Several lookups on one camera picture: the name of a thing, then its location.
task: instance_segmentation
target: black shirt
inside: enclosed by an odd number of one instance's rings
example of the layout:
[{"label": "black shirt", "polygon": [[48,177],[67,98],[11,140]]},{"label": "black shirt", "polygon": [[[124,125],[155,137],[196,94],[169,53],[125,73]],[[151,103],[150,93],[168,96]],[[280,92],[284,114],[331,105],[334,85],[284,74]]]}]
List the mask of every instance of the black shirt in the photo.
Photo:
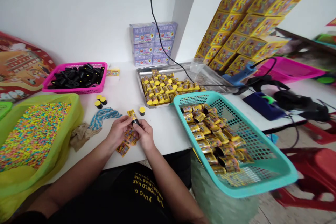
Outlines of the black shirt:
[{"label": "black shirt", "polygon": [[107,171],[47,219],[30,211],[18,223],[176,223],[149,168],[134,163]]}]

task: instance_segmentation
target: green plastic bin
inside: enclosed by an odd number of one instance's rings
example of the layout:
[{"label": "green plastic bin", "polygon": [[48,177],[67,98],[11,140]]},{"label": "green plastic bin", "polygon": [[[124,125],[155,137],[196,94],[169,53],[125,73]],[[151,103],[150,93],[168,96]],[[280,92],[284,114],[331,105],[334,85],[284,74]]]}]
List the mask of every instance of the green plastic bin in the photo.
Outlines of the green plastic bin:
[{"label": "green plastic bin", "polygon": [[[215,175],[180,110],[198,103],[215,107],[218,115],[227,119],[230,127],[246,141],[242,148],[248,150],[254,163],[241,164],[240,172]],[[233,198],[248,197],[287,186],[298,179],[298,172],[289,159],[244,116],[244,111],[239,111],[223,95],[214,91],[182,94],[174,98],[174,106],[204,168],[225,194]]]}]

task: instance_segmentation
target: purple cardboard box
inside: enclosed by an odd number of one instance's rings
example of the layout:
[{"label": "purple cardboard box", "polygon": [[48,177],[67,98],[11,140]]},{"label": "purple cardboard box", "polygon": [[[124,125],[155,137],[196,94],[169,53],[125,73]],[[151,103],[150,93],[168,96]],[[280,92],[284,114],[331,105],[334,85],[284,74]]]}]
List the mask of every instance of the purple cardboard box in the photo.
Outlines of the purple cardboard box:
[{"label": "purple cardboard box", "polygon": [[154,52],[154,42],[133,45],[134,56],[151,55]]},{"label": "purple cardboard box", "polygon": [[134,56],[133,62],[134,65],[142,66],[142,65],[151,65],[152,64],[153,55],[144,55],[144,56]]},{"label": "purple cardboard box", "polygon": [[153,42],[155,40],[156,25],[153,23],[130,24],[131,41],[133,44]]},{"label": "purple cardboard box", "polygon": [[166,54],[153,54],[153,65],[167,65],[169,63],[169,58]]},{"label": "purple cardboard box", "polygon": [[[162,41],[162,45],[166,53],[171,53],[172,48],[173,48],[173,43],[174,43],[174,40]],[[155,41],[154,42],[154,54],[161,54],[161,53],[164,53],[164,51],[162,50],[160,41]]]},{"label": "purple cardboard box", "polygon": [[[175,22],[158,22],[161,40],[173,40],[175,38],[177,23]],[[155,41],[160,41],[159,33],[155,33]]]}]

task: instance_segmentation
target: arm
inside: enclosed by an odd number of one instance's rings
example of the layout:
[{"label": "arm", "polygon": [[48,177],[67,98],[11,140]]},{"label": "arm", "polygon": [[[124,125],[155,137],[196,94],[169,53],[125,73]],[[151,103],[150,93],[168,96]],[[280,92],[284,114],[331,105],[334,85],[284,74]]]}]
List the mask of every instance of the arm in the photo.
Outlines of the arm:
[{"label": "arm", "polygon": [[81,194],[99,175],[115,149],[121,144],[132,118],[116,119],[105,140],[53,183],[28,211],[38,211],[49,218],[65,203]]},{"label": "arm", "polygon": [[133,124],[133,127],[140,135],[142,148],[152,167],[158,186],[177,221],[195,224],[208,223],[187,187],[156,148],[152,127],[146,120],[142,119],[139,122],[141,127],[136,124]]}]

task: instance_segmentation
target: colorful candy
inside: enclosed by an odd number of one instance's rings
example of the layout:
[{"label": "colorful candy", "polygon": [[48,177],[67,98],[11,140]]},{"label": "colorful candy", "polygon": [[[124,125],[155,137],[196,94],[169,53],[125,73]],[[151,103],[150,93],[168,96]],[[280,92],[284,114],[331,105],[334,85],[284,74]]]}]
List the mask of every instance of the colorful candy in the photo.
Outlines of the colorful candy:
[{"label": "colorful candy", "polygon": [[70,108],[68,103],[29,107],[0,148],[0,172],[19,166],[38,169]]}]

